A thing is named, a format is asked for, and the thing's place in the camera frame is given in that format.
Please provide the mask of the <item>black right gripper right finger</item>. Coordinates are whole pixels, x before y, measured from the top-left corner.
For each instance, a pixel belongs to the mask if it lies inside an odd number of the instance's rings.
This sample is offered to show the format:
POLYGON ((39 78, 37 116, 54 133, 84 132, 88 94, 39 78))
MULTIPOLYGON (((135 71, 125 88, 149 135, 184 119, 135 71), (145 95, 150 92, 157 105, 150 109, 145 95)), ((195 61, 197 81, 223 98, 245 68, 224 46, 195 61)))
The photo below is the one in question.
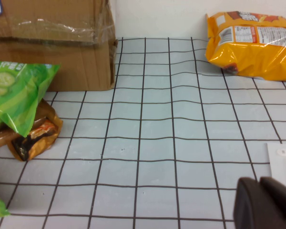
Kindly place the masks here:
POLYGON ((286 219, 286 186, 271 177, 262 177, 260 184, 286 219))

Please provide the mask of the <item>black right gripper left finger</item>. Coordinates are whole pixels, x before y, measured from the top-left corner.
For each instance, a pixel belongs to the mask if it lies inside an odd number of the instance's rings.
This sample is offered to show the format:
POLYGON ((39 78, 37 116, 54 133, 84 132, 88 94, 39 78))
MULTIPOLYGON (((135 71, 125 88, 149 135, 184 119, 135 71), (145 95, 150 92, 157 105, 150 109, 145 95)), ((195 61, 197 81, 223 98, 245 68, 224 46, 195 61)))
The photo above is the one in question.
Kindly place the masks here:
POLYGON ((286 229, 286 219, 260 184, 248 177, 238 180, 233 212, 237 229, 286 229))

